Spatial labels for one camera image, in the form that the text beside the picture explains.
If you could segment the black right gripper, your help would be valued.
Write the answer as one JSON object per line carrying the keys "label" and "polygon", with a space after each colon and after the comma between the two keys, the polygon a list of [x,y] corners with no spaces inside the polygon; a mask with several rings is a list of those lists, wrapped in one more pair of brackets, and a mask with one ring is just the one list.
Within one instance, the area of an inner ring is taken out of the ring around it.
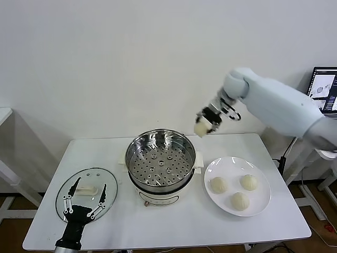
{"label": "black right gripper", "polygon": [[206,106],[196,114],[195,122],[205,123],[208,121],[210,122],[210,126],[207,131],[208,133],[216,132],[222,123],[220,112],[216,111],[213,107]]}

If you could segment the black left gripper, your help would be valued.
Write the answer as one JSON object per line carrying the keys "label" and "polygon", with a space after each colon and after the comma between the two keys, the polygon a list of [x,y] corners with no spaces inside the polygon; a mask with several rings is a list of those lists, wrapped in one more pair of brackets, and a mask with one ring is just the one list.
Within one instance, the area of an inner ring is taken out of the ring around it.
{"label": "black left gripper", "polygon": [[98,205],[94,209],[72,205],[72,198],[75,195],[75,191],[80,180],[81,177],[77,178],[75,183],[70,187],[68,194],[63,196],[63,213],[66,213],[65,217],[67,219],[67,225],[61,239],[59,239],[55,244],[57,247],[81,248],[81,238],[84,227],[90,223],[92,219],[95,219],[95,217],[106,207],[106,184],[102,190]]}

